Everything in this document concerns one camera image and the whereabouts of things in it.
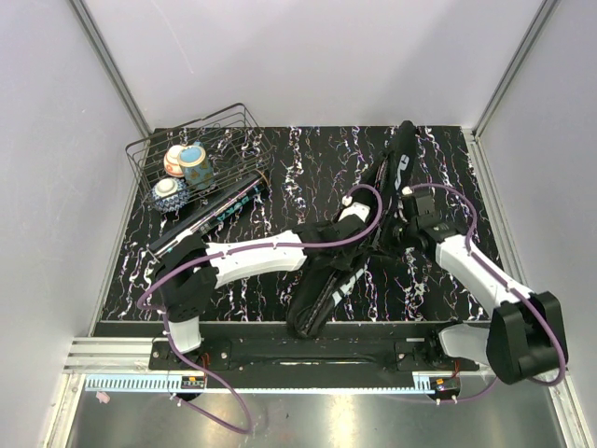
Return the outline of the black racket bag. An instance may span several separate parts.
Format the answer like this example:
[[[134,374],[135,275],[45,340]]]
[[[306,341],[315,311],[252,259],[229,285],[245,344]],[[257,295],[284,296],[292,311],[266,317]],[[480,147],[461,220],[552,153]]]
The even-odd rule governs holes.
[[[307,248],[307,259],[300,269],[301,277],[290,300],[286,315],[289,332],[301,339],[318,336],[335,308],[349,295],[354,283],[363,275],[365,264],[376,252],[389,250],[387,237],[391,220],[398,211],[399,195],[411,180],[415,162],[418,160],[418,129],[409,120],[404,120],[391,137],[387,147],[376,157],[388,160],[387,203],[370,185],[360,184],[349,196],[357,202],[369,205],[367,227],[350,242],[364,238],[359,246],[360,257],[350,271],[340,271],[321,261],[321,254],[327,248]],[[296,227],[304,243],[321,244],[321,233],[329,224],[337,222],[340,211],[330,221]]]

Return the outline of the black shuttlecock tube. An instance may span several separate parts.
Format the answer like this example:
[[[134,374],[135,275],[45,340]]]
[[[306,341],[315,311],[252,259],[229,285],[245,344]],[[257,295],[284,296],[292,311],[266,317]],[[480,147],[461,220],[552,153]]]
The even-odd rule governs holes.
[[[262,193],[270,189],[270,171],[257,171],[243,176],[231,186],[208,196],[188,217],[179,221],[147,247],[154,259],[161,259],[190,235],[203,236],[217,228]]]

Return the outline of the badminton racket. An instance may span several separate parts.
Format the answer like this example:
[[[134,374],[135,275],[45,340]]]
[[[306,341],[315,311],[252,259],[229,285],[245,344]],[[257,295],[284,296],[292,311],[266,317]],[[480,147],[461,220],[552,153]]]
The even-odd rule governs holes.
[[[378,191],[382,198],[382,203],[387,203],[387,179],[388,179],[388,160],[378,159],[369,166],[361,175],[360,184],[370,185]]]

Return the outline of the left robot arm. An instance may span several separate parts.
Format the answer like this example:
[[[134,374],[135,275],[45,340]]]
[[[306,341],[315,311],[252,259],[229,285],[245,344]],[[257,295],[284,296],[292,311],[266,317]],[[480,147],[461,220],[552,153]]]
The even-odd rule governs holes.
[[[296,333],[311,336],[361,275],[376,226],[375,220],[349,214],[239,243],[206,244],[200,237],[188,237],[189,251],[177,246],[156,273],[160,312],[172,342],[169,359],[180,369],[194,368],[201,360],[200,318],[213,293],[267,273],[302,273],[302,287],[291,300],[288,317]]]

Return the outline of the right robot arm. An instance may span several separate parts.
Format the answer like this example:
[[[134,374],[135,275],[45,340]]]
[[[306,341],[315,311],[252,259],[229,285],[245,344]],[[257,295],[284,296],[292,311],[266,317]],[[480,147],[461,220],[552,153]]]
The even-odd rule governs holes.
[[[451,274],[488,314],[487,328],[450,324],[423,347],[426,364],[444,370],[456,358],[490,367],[507,385],[529,380],[558,385],[565,376],[567,342],[559,300],[536,293],[487,258],[463,231],[440,216],[431,185],[404,188],[398,243]]]

